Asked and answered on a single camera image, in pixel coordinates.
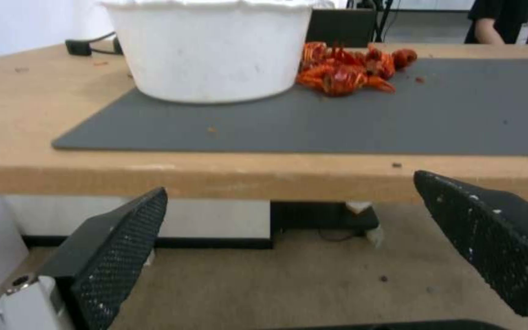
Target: person's arm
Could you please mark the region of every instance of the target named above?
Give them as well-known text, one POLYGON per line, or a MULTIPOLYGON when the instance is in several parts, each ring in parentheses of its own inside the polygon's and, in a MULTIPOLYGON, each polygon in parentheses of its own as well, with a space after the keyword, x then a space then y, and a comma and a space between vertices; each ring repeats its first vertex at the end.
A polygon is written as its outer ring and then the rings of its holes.
POLYGON ((505 44, 494 28, 493 18, 480 18, 476 21, 475 35, 480 44, 505 44))

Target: red crayfish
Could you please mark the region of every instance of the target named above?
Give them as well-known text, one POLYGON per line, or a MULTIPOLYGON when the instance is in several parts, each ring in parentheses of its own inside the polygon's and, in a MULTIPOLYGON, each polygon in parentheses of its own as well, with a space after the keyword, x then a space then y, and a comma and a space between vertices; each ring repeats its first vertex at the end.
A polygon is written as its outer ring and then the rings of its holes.
POLYGON ((364 87, 393 93, 395 88, 388 79, 416 60, 417 53, 412 49, 388 54, 369 46, 363 54, 348 52, 343 46, 329 49, 324 42, 308 42, 302 50, 296 81, 328 96, 344 96, 364 87))

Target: person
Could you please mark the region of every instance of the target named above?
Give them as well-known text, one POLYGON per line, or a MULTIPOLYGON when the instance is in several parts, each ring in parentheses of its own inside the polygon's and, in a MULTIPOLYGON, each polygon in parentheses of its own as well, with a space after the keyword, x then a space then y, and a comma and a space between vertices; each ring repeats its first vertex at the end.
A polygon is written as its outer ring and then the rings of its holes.
POLYGON ((476 0, 466 44, 528 44, 528 0, 476 0))

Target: textured gripper pad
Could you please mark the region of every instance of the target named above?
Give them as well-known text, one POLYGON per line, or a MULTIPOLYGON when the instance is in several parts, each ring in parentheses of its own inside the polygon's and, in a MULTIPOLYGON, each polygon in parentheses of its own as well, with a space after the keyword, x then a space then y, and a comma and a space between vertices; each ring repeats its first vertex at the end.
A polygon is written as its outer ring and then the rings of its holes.
POLYGON ((163 188, 87 219, 40 269, 51 276, 76 329, 107 329, 133 289, 166 212, 163 188))
POLYGON ((457 251, 516 313, 528 316, 528 202, 426 171, 414 181, 457 251))

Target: beige carpet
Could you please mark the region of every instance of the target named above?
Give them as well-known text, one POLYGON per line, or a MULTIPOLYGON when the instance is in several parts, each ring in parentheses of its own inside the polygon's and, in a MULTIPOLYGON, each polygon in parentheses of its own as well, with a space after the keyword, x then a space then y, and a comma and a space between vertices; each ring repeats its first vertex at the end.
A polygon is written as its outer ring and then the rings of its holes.
MULTIPOLYGON (((528 330, 423 207, 378 205, 381 249, 289 231, 272 250, 158 249, 113 330, 232 330, 477 319, 528 330)), ((51 249, 32 249, 30 263, 51 249)))

